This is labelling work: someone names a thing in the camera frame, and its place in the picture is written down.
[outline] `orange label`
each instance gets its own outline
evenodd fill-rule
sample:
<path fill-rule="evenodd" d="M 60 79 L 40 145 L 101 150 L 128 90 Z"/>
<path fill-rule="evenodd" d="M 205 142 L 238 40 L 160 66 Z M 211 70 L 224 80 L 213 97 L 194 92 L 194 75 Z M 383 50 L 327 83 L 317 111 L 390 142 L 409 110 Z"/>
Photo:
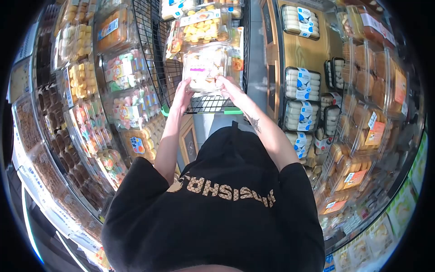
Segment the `orange label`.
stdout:
<path fill-rule="evenodd" d="M 378 145 L 381 143 L 382 134 L 384 133 L 385 123 L 376 121 L 373 128 L 369 130 L 365 145 Z"/>
<path fill-rule="evenodd" d="M 330 213 L 330 212 L 339 211 L 340 209 L 342 209 L 345 206 L 346 201 L 347 200 L 340 201 L 340 202 L 334 201 L 334 202 L 329 203 L 328 205 L 326 205 L 326 210 L 323 214 L 325 215 L 325 214 Z"/>
<path fill-rule="evenodd" d="M 396 69 L 396 86 L 394 90 L 394 101 L 403 104 L 406 96 L 406 77 Z"/>
<path fill-rule="evenodd" d="M 352 176 L 348 179 L 345 179 L 345 186 L 343 187 L 344 189 L 350 188 L 350 187 L 354 187 L 357 186 L 358 184 L 361 183 L 362 179 L 365 176 L 365 173 L 367 172 L 367 169 L 362 170 L 362 171 L 358 171 L 355 173 L 349 173 L 348 177 L 352 174 Z"/>

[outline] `price sticker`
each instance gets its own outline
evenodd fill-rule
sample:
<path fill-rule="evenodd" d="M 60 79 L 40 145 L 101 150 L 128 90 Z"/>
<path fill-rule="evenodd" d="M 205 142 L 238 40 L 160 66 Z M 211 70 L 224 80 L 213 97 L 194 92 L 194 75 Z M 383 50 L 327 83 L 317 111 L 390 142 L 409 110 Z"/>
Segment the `price sticker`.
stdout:
<path fill-rule="evenodd" d="M 372 113 L 370 120 L 368 121 L 368 126 L 370 129 L 373 129 L 373 127 L 375 126 L 375 122 L 376 119 L 378 118 L 378 116 L 376 115 L 375 112 Z"/>

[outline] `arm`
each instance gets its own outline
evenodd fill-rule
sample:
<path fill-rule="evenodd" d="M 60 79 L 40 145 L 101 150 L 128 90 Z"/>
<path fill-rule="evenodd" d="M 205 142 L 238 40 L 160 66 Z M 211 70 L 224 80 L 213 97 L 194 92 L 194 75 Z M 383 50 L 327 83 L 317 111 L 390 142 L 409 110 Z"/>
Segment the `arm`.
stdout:
<path fill-rule="evenodd" d="M 286 165 L 299 162 L 294 147 L 284 132 L 255 102 L 242 92 L 234 79 L 222 76 L 219 76 L 217 79 L 225 86 L 222 94 L 229 96 L 234 105 L 246 115 L 278 170 L 281 171 Z"/>
<path fill-rule="evenodd" d="M 186 88 L 189 83 L 190 78 L 178 84 L 162 139 L 160 140 L 156 159 L 154 160 L 154 168 L 167 180 L 169 185 L 174 182 L 181 119 L 193 95 L 193 92 Z"/>

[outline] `right hand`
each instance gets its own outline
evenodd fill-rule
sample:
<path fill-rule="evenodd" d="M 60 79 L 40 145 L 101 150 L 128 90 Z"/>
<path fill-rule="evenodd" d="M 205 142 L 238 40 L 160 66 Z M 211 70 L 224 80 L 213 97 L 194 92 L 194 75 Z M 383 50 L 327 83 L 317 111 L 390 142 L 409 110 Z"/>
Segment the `right hand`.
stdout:
<path fill-rule="evenodd" d="M 216 85 L 222 83 L 224 88 L 221 90 L 223 97 L 229 97 L 234 106 L 242 109 L 243 101 L 247 95 L 242 91 L 239 84 L 232 77 L 216 77 Z"/>

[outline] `black t-shirt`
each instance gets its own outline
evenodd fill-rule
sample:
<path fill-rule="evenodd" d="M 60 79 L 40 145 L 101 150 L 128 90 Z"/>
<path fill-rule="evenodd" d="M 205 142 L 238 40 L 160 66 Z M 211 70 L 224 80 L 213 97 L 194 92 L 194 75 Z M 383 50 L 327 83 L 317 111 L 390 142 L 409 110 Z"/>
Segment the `black t-shirt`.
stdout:
<path fill-rule="evenodd" d="M 120 185 L 102 231 L 117 271 L 225 265 L 242 271 L 322 271 L 325 245 L 300 163 L 278 172 L 257 135 L 212 134 L 169 187 L 144 158 Z"/>

